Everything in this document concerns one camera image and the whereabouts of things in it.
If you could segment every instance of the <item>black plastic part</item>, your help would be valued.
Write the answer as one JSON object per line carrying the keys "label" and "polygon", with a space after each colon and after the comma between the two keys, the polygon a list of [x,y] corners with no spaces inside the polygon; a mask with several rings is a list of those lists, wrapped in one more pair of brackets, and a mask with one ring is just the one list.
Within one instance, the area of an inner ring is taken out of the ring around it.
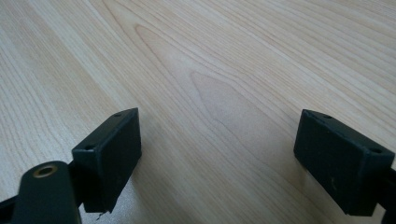
{"label": "black plastic part", "polygon": [[391,170],[388,172],[388,175],[382,181],[379,192],[380,196],[378,203],[387,209],[382,223],[396,223],[396,171]]}
{"label": "black plastic part", "polygon": [[66,163],[46,162],[23,175],[12,223],[81,223]]}
{"label": "black plastic part", "polygon": [[78,203],[85,211],[112,211],[142,155],[137,108],[114,114],[72,149]]}
{"label": "black plastic part", "polygon": [[303,110],[295,157],[346,214],[371,216],[394,153],[328,115]]}
{"label": "black plastic part", "polygon": [[14,196],[3,202],[0,202],[0,223],[11,222],[16,201],[17,201],[17,196]]}

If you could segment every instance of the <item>light wood surface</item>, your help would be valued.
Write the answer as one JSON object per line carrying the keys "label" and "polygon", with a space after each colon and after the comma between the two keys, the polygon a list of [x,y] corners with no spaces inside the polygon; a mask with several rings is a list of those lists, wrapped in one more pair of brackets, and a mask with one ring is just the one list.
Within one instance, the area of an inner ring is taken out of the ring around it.
{"label": "light wood surface", "polygon": [[0,1],[0,201],[139,107],[143,157],[83,223],[379,223],[293,156],[303,108],[396,146],[396,3]]}

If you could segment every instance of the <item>wooden table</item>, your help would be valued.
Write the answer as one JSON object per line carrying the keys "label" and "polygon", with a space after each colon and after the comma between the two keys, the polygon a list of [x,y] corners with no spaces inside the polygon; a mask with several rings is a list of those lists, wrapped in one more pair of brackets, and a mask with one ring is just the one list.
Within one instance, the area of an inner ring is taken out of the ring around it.
{"label": "wooden table", "polygon": [[143,157],[83,223],[379,223],[297,162],[303,108],[396,146],[396,4],[0,2],[0,200],[21,175],[139,107]]}

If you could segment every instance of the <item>circular hole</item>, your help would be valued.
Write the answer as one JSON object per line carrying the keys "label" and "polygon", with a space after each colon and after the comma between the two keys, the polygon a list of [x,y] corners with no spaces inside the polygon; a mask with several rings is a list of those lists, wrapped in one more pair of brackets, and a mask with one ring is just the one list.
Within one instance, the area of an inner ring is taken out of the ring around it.
{"label": "circular hole", "polygon": [[42,178],[42,177],[52,175],[57,170],[58,170],[58,167],[56,167],[54,165],[46,165],[46,166],[43,166],[43,167],[35,170],[35,172],[33,173],[33,176],[35,178]]}
{"label": "circular hole", "polygon": [[89,144],[89,145],[85,146],[84,149],[86,149],[86,150],[91,150],[91,149],[93,149],[94,147],[96,147],[96,145],[94,145],[94,144]]}
{"label": "circular hole", "polygon": [[382,150],[378,149],[378,148],[370,148],[370,151],[374,152],[374,153],[381,153]]}

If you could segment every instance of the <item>black plastic block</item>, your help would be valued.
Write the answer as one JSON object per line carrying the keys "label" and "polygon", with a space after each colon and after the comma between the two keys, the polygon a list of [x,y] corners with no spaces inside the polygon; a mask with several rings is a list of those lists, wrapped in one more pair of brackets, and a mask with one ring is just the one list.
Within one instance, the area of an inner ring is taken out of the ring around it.
{"label": "black plastic block", "polygon": [[328,115],[303,110],[295,157],[346,214],[371,216],[394,153]]}
{"label": "black plastic block", "polygon": [[111,212],[142,155],[137,108],[108,118],[72,153],[78,200],[86,212]]}

